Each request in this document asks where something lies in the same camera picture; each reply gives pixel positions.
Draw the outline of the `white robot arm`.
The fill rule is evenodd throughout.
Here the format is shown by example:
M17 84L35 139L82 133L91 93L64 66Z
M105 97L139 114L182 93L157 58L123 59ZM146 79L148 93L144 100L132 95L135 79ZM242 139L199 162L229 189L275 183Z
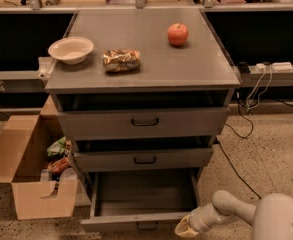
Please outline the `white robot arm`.
M175 234L190 238L216 225L239 218L252 227L252 240L293 240L293 198L273 193L256 206L237 199L225 190L216 191L211 202L184 216Z

